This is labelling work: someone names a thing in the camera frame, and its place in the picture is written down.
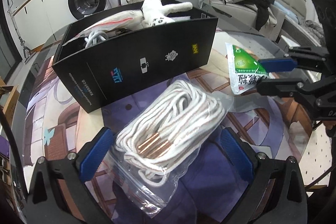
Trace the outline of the green white medicine packet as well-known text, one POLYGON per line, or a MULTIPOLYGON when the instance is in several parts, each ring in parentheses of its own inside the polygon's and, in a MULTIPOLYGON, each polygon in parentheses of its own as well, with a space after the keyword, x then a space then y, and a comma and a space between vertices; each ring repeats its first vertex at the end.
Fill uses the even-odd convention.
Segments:
POLYGON ((241 95, 256 89, 260 79, 275 79, 272 73, 246 50, 231 43, 226 43, 230 87, 234 95, 241 95))

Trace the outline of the bag of white rope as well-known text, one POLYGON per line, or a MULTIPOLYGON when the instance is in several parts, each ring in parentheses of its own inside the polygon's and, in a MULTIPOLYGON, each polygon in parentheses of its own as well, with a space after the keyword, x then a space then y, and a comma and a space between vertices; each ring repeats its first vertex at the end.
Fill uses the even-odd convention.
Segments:
POLYGON ((127 198, 152 218, 172 199, 233 102, 225 93, 176 80, 116 134, 103 163, 127 198))

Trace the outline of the white plush bunny toy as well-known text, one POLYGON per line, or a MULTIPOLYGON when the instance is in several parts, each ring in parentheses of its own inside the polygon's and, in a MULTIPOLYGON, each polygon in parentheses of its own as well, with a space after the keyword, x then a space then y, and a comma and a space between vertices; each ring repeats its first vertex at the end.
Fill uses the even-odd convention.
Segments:
POLYGON ((173 3, 163 5, 161 0, 144 0, 141 11, 143 13, 142 26, 144 28, 174 23, 168 17, 171 13, 185 12, 193 8, 191 2, 173 3))

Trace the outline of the grey sofa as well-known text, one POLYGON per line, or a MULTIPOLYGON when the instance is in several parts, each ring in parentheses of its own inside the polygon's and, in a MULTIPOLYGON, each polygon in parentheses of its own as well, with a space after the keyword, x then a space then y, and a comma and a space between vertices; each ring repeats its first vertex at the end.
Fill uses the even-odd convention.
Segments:
POLYGON ((301 46, 325 46, 321 24, 306 19, 305 0, 210 0, 210 5, 274 42, 284 35, 301 46))

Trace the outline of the black cardboard box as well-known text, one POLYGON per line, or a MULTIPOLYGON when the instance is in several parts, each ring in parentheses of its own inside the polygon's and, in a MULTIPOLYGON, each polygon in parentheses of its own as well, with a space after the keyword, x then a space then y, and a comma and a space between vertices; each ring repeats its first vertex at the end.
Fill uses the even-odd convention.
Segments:
POLYGON ((70 41, 107 16, 140 7, 119 6, 68 26, 52 67, 86 112, 208 63, 218 18, 197 8, 175 14, 188 21, 127 31, 94 46, 86 47, 83 38, 70 41))

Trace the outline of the open cardboard box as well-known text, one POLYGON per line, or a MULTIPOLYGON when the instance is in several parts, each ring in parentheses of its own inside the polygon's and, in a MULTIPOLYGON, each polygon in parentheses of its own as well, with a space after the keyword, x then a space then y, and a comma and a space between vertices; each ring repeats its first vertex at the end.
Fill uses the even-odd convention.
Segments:
POLYGON ((18 86, 7 85, 3 79, 1 82, 1 110, 5 115, 9 125, 13 123, 14 112, 16 105, 18 103, 20 92, 18 91, 18 86))

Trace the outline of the white kitchen cabinet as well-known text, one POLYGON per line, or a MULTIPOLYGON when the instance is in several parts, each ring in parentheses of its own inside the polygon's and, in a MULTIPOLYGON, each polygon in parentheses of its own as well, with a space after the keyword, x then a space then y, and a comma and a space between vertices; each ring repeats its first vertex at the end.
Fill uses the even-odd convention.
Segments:
POLYGON ((17 29, 31 48, 37 48, 73 21, 68 0, 26 0, 14 11, 17 29))

